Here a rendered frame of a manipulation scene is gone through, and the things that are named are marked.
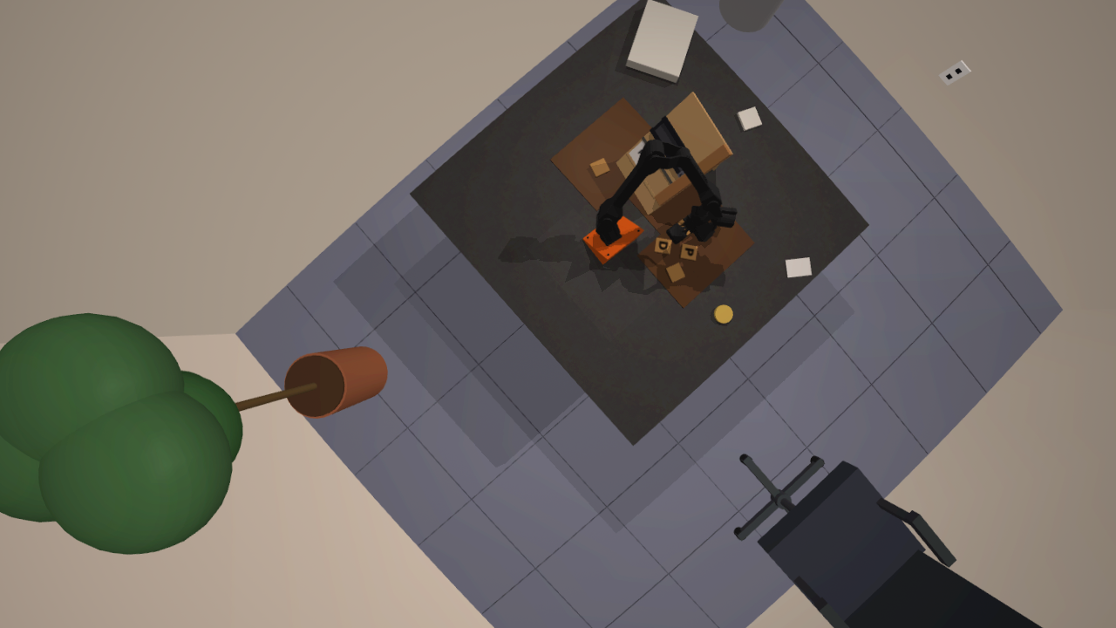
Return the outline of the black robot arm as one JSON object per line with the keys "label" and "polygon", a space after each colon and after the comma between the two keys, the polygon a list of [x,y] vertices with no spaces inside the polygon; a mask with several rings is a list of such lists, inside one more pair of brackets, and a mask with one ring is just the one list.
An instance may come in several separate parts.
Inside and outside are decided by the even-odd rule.
{"label": "black robot arm", "polygon": [[[665,158],[665,154],[672,158]],[[720,190],[706,178],[695,160],[692,158],[687,147],[673,146],[666,141],[647,141],[641,151],[636,167],[631,170],[629,176],[620,184],[616,194],[603,202],[602,211],[597,214],[596,232],[602,235],[605,245],[609,247],[622,236],[617,223],[623,218],[624,203],[629,201],[631,194],[634,194],[646,176],[654,174],[658,168],[674,167],[682,168],[694,189],[698,190],[701,206],[692,206],[692,221],[695,225],[702,226],[689,231],[693,232],[700,242],[706,242],[715,232],[716,226],[732,228],[734,225],[738,211],[734,207],[721,207]],[[708,222],[709,220],[711,222]]]}

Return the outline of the yellow flat disc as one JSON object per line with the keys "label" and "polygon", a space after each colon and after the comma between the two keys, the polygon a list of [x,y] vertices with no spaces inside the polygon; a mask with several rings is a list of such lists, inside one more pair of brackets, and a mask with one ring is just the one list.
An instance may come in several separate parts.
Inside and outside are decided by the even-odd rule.
{"label": "yellow flat disc", "polygon": [[733,311],[730,309],[728,305],[720,305],[716,307],[714,311],[714,317],[718,322],[728,323],[731,321],[731,318],[733,317]]}

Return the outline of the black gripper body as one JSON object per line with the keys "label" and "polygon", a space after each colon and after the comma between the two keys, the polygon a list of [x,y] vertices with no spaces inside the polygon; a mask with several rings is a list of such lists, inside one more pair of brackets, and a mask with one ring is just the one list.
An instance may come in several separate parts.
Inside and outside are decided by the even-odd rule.
{"label": "black gripper body", "polygon": [[674,245],[679,245],[679,243],[682,240],[684,240],[690,229],[694,228],[698,229],[702,226],[702,225],[695,225],[695,223],[692,221],[692,214],[687,215],[687,218],[684,218],[683,220],[684,220],[683,223],[685,225],[684,228],[679,228],[679,225],[673,225],[672,228],[666,230],[666,234],[670,239],[672,239]]}

